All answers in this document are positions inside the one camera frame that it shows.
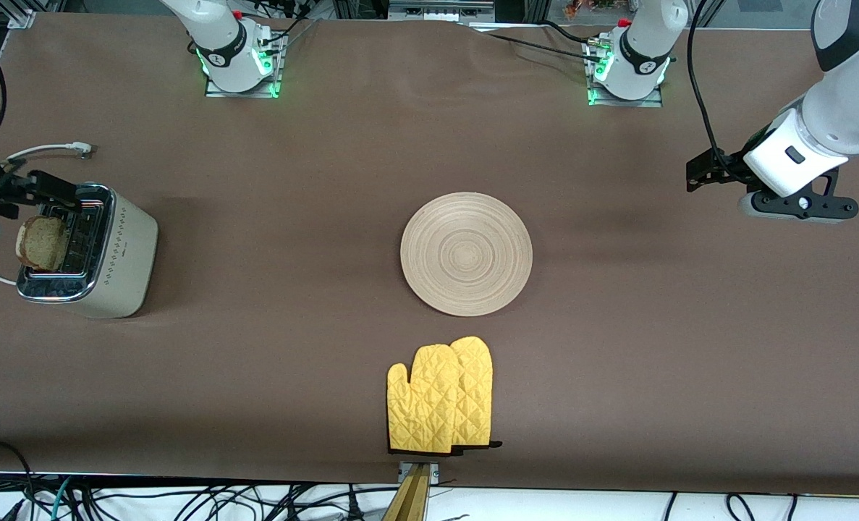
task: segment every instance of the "black strap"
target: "black strap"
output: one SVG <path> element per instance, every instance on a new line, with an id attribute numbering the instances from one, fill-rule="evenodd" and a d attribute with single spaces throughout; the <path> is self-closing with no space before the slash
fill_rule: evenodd
<path id="1" fill-rule="evenodd" d="M 237 37 L 230 44 L 219 49 L 207 49 L 197 46 L 200 55 L 204 56 L 204 59 L 212 66 L 220 68 L 229 67 L 233 56 L 238 55 L 243 50 L 243 47 L 246 46 L 246 26 L 242 23 L 237 23 L 237 25 L 240 26 L 240 33 L 237 34 Z"/>
<path id="2" fill-rule="evenodd" d="M 665 60 L 670 56 L 670 51 L 667 51 L 663 56 L 655 57 L 648 57 L 636 51 L 628 43 L 628 29 L 622 33 L 622 37 L 619 38 L 619 43 L 619 48 L 622 49 L 622 56 L 625 56 L 625 59 L 634 66 L 635 74 L 640 74 L 642 76 L 647 76 L 648 74 L 655 72 L 655 70 L 657 70 L 661 65 L 664 65 Z"/>

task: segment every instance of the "black trim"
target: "black trim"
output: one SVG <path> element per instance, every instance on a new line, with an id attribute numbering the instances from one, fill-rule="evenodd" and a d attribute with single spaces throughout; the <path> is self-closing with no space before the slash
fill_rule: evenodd
<path id="1" fill-rule="evenodd" d="M 824 72 L 828 72 L 859 51 L 859 0 L 850 0 L 850 16 L 844 33 L 830 46 L 822 49 L 816 42 L 816 16 L 824 1 L 820 0 L 812 12 L 812 44 L 816 47 L 818 65 Z"/>
<path id="2" fill-rule="evenodd" d="M 246 26 L 238 21 L 237 25 L 240 26 L 240 33 L 238 33 L 233 42 L 227 44 L 227 46 L 223 46 L 219 49 L 207 49 L 202 46 L 198 46 L 197 42 L 195 42 L 195 46 L 198 47 L 200 55 L 204 56 L 204 59 L 212 66 L 217 68 L 229 67 L 230 60 L 233 59 L 233 56 L 238 55 L 241 50 L 243 50 L 243 47 L 246 46 Z"/>
<path id="3" fill-rule="evenodd" d="M 619 49 L 622 51 L 622 56 L 625 56 L 625 60 L 632 64 L 632 67 L 635 69 L 635 74 L 641 76 L 647 76 L 648 74 L 654 73 L 661 65 L 664 65 L 664 62 L 667 61 L 667 57 L 670 56 L 670 51 L 667 51 L 663 56 L 655 57 L 648 57 L 636 51 L 632 48 L 631 44 L 628 43 L 628 29 L 626 29 L 619 38 Z M 648 67 L 647 70 L 642 69 L 647 63 L 654 63 L 654 66 Z"/>

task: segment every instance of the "table surface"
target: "table surface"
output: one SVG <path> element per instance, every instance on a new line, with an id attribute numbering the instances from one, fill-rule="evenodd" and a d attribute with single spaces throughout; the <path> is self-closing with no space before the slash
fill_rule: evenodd
<path id="1" fill-rule="evenodd" d="M 663 109 L 606 108 L 574 59 L 452 23 L 325 22 L 280 99 L 207 99 L 186 43 L 173 17 L 40 14 L 4 52 L 0 156 L 98 144 L 36 168 L 161 228 L 130 319 L 0 284 L 0 439 L 34 468 L 386 481 L 387 368 L 476 334 L 503 446 L 443 461 L 460 485 L 859 492 L 859 217 L 688 195 L 708 143 L 685 60 Z M 804 32 L 710 30 L 697 50 L 728 151 L 820 77 Z M 399 267 L 410 215 L 459 191 L 510 205 L 535 250 L 522 294 L 479 318 L 430 309 Z M 859 201 L 859 158 L 837 192 Z"/>

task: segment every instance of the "oven mitt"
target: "oven mitt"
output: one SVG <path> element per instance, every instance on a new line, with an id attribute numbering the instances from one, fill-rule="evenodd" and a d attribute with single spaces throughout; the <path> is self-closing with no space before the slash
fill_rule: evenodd
<path id="1" fill-rule="evenodd" d="M 407 366 L 387 371 L 387 436 L 390 452 L 448 454 L 455 435 L 458 356 L 451 347 L 420 347 Z"/>
<path id="2" fill-rule="evenodd" d="M 484 340 L 466 336 L 452 342 L 460 367 L 455 435 L 452 445 L 486 448 L 490 445 L 490 407 L 493 396 L 493 362 Z"/>

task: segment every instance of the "white floor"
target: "white floor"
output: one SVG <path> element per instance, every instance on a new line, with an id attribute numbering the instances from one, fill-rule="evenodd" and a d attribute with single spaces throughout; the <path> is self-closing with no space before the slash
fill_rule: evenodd
<path id="1" fill-rule="evenodd" d="M 377 485 L 361 485 L 360 489 L 374 488 Z M 103 491 L 107 494 L 160 494 L 165 491 L 178 491 L 177 488 L 128 488 Z M 300 498 L 299 502 L 315 501 L 332 494 L 347 491 L 346 485 L 322 485 Z M 278 501 L 287 486 L 258 488 L 266 501 Z M 528 521 L 528 520 L 590 520 L 590 521 L 661 521 L 664 508 L 670 499 L 668 492 L 608 492 L 608 491 L 536 491 L 535 489 L 511 488 L 433 488 L 430 492 L 429 510 L 426 521 L 450 521 L 462 517 L 464 521 Z M 181 495 L 157 499 L 108 499 L 101 502 L 108 512 L 121 521 L 170 521 L 192 496 Z M 364 512 L 372 512 L 387 507 L 393 492 L 367 494 L 360 491 L 357 500 Z M 753 511 L 756 521 L 783 521 L 790 508 L 790 497 L 744 495 Z M 18 492 L 0 492 L 0 517 L 8 512 L 21 499 Z M 337 500 L 339 507 L 347 502 Z M 741 521 L 749 521 L 737 501 L 733 502 Z M 212 507 L 197 512 L 191 521 L 208 518 Z M 300 519 L 334 520 L 343 514 L 340 509 L 311 509 L 304 512 Z M 29 515 L 27 505 L 22 508 L 19 520 L 25 521 Z M 221 509 L 221 521 L 251 521 L 261 519 L 264 514 L 256 508 L 254 512 L 246 507 L 230 504 Z M 36 519 L 46 521 L 44 512 L 38 509 Z M 680 494 L 671 511 L 670 521 L 728 521 L 731 519 L 724 506 L 724 494 Z M 859 498 L 800 497 L 793 521 L 859 521 Z"/>

